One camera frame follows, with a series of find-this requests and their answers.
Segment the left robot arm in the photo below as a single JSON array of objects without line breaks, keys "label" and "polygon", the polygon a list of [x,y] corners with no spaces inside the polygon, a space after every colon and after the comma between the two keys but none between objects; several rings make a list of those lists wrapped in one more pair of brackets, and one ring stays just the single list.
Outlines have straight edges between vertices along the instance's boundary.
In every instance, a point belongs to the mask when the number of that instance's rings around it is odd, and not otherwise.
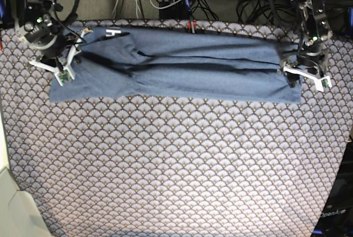
[{"label": "left robot arm", "polygon": [[275,19],[282,24],[293,24],[299,32],[297,49],[283,53],[279,73],[282,73],[291,88],[300,78],[313,81],[315,89],[323,92],[332,87],[331,79],[326,75],[328,51],[324,44],[332,37],[324,0],[291,0],[296,10],[296,20],[285,20],[279,15],[274,0],[268,0]]}]

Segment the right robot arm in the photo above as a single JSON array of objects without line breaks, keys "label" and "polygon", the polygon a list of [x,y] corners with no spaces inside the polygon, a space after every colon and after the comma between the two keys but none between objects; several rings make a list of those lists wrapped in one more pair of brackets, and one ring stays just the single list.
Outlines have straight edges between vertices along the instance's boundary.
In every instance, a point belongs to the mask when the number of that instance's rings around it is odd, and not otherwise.
[{"label": "right robot arm", "polygon": [[62,6],[58,0],[17,0],[15,32],[22,43],[41,53],[29,64],[51,72],[60,86],[75,79],[72,63],[82,52],[84,37],[92,32],[89,28],[69,28],[77,19],[78,5],[79,0],[74,0],[70,14],[60,20],[57,13]]}]

